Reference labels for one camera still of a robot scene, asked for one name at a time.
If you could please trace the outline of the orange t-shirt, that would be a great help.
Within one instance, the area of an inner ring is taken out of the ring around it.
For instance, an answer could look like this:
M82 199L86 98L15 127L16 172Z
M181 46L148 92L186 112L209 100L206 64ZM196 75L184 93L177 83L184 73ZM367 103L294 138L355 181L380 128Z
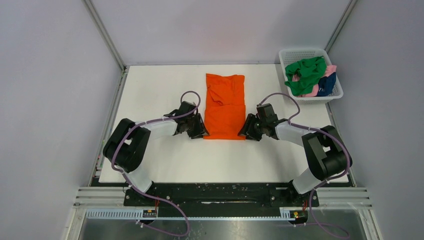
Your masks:
M206 74L204 125L206 140L237 140L246 119L245 76Z

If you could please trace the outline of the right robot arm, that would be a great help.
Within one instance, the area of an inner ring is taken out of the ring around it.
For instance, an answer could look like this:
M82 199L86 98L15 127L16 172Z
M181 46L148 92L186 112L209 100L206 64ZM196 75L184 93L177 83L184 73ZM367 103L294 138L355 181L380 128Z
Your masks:
M263 135L278 141L287 141L303 147L307 169L289 184L287 201L293 206L301 205L307 194L325 180L343 173L352 165L352 159L331 125L307 128L285 118L278 118L269 103L258 105L256 114L248 114L239 131L240 137L260 141Z

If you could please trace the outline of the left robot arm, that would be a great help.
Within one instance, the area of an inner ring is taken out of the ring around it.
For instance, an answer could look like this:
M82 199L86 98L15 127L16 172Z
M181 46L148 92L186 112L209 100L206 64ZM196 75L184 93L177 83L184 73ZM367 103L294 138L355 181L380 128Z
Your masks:
M154 181L142 166L148 143L182 133L187 133L191 139L202 139L209 135L197 106L187 101L155 120L137 123L123 118L107 140L102 154L130 186L138 189L136 199L148 206L155 200L155 192L150 188Z

